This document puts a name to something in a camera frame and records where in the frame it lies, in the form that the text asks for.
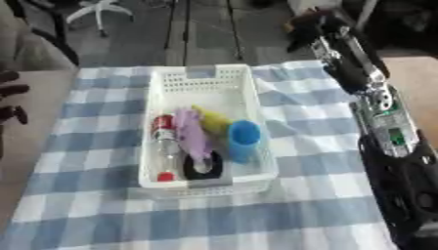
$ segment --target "yellow toy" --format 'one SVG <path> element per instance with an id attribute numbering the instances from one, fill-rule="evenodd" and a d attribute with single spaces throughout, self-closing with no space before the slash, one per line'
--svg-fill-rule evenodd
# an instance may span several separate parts
<path id="1" fill-rule="evenodd" d="M 227 135 L 228 126 L 233 123 L 232 120 L 221 113 L 208 111 L 198 105 L 192 105 L 192 108 L 201 114 L 200 125 L 206 132 L 215 136 Z"/>

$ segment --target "tripod stand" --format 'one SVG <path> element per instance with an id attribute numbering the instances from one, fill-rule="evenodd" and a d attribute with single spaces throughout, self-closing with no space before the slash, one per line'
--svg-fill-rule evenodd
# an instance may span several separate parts
<path id="1" fill-rule="evenodd" d="M 183 33 L 183 40 L 184 40 L 184 54 L 183 54 L 183 66 L 187 65 L 187 55 L 188 55 L 188 43 L 189 43 L 189 32 L 190 32 L 190 16 L 191 16 L 191 5 L 192 0 L 187 0 L 186 3 L 186 20 L 185 20 L 185 28 Z M 166 33 L 166 40 L 164 42 L 164 50 L 169 48 L 169 40 L 170 40 L 170 33 L 172 31 L 172 22 L 175 15 L 175 6 L 176 6 L 176 0 L 172 0 L 170 3 L 170 17 L 167 24 L 167 33 Z M 238 32 L 236 30 L 236 22 L 234 19 L 234 10 L 231 5 L 231 0 L 227 0 L 227 10 L 228 14 L 230 15 L 230 21 L 231 26 L 233 30 L 233 36 L 235 39 L 236 44 L 236 50 L 237 50 L 237 59 L 239 61 L 243 60 L 243 56 L 241 54 L 241 42 L 239 41 Z"/>

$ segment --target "blue checkered tablecloth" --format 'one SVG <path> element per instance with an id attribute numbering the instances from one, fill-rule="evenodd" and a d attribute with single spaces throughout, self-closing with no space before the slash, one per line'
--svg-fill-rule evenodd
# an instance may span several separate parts
<path id="1" fill-rule="evenodd" d="M 253 68 L 280 168 L 268 191 L 148 199 L 137 173 L 152 71 L 80 71 L 0 249 L 395 249 L 357 151 L 351 98 L 318 62 Z"/>

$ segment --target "purple toy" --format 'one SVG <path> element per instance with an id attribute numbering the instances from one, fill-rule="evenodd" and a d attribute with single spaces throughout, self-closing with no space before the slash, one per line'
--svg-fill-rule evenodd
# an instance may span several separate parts
<path id="1" fill-rule="evenodd" d="M 176 135 L 180 147 L 189 154 L 195 162 L 210 158 L 211 144 L 199 124 L 200 114 L 191 108 L 178 108 L 173 117 Z"/>

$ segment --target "basket handle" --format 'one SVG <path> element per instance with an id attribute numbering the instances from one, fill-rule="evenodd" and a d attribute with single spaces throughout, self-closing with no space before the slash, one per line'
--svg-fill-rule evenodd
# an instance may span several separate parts
<path id="1" fill-rule="evenodd" d="M 199 65 L 186 67 L 186 75 L 188 79 L 215 78 L 216 72 L 217 70 L 215 65 Z"/>

